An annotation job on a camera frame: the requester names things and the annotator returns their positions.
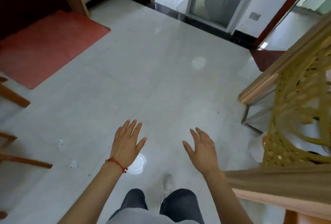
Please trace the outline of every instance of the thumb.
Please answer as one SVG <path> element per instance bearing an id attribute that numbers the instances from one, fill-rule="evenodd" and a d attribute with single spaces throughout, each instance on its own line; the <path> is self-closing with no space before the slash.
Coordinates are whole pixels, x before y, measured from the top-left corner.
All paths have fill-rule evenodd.
<path id="1" fill-rule="evenodd" d="M 192 147 L 185 140 L 183 140 L 183 145 L 188 154 L 188 157 L 190 157 L 190 159 L 192 160 L 194 154 Z"/>
<path id="2" fill-rule="evenodd" d="M 137 153 L 140 153 L 140 150 L 144 147 L 146 141 L 147 141 L 147 138 L 146 138 L 146 137 L 142 138 L 142 139 L 139 141 L 139 143 L 138 143 L 137 146 L 136 146 L 136 151 L 137 151 Z"/>

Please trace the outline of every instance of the rug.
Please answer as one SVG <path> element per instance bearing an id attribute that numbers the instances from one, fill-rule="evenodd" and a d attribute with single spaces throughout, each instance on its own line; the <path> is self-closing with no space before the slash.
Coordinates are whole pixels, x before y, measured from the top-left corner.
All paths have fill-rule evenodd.
<path id="1" fill-rule="evenodd" d="M 0 41 L 0 71 L 33 89 L 109 32 L 80 13 L 57 11 Z"/>
<path id="2" fill-rule="evenodd" d="M 286 51 L 251 50 L 250 54 L 252 55 L 259 70 L 265 71 L 285 52 Z"/>

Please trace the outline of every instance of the jeans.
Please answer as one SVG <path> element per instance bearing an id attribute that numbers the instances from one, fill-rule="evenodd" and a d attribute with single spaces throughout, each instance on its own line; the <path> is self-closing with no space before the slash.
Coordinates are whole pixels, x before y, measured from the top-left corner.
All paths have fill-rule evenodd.
<path id="1" fill-rule="evenodd" d="M 128 207 L 148 210 L 143 191 L 137 188 L 131 189 L 126 194 L 121 207 L 113 213 L 110 219 Z M 161 204 L 160 214 L 168 216 L 174 222 L 194 220 L 200 224 L 205 224 L 197 197 L 188 189 L 181 188 L 169 194 Z"/>

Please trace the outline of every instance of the black baseboard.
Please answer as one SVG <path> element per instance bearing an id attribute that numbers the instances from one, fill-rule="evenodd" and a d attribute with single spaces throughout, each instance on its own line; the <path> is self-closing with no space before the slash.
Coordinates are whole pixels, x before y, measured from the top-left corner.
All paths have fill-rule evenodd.
<path id="1" fill-rule="evenodd" d="M 104 1 L 104 0 L 91 0 L 91 1 L 86 3 L 86 6 L 89 9 L 89 8 L 97 5 L 98 3 L 102 2 L 102 1 Z M 139 4 L 141 4 L 141 5 L 147 6 L 151 9 L 153 9 L 153 10 L 156 10 L 156 11 L 158 11 L 160 13 L 163 13 L 163 14 L 165 14 L 169 17 L 172 17 L 174 19 L 181 20 L 182 22 L 184 22 L 188 25 L 192 25 L 196 28 L 199 28 L 199 29 L 201 29 L 205 32 L 213 34 L 213 35 L 215 35 L 217 37 L 220 37 L 222 39 L 225 39 L 227 41 L 230 41 L 230 42 L 232 42 L 236 45 L 239 45 L 241 47 L 244 47 L 246 49 L 249 49 L 249 50 L 255 49 L 254 43 L 255 43 L 257 38 L 255 38 L 253 36 L 250 36 L 248 34 L 245 34 L 243 32 L 240 32 L 238 30 L 235 30 L 234 34 L 231 35 L 229 33 L 226 33 L 224 31 L 222 31 L 222 30 L 219 30 L 215 27 L 212 27 L 210 25 L 206 25 L 206 24 L 204 24 L 200 21 L 189 18 L 189 17 L 185 16 L 185 14 L 177 12 L 174 9 L 171 9 L 169 7 L 166 7 L 166 6 L 158 4 L 158 3 L 153 3 L 153 2 L 151 2 L 151 0 L 132 0 L 132 1 L 135 1 Z"/>

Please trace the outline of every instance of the white shoe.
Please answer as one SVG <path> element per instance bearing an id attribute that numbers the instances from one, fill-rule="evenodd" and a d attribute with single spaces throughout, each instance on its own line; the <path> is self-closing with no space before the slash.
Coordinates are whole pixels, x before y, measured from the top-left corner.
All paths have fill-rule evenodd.
<path id="1" fill-rule="evenodd" d="M 163 178 L 163 197 L 161 203 L 169 194 L 171 194 L 174 191 L 174 189 L 175 189 L 175 180 L 171 174 L 167 174 Z"/>

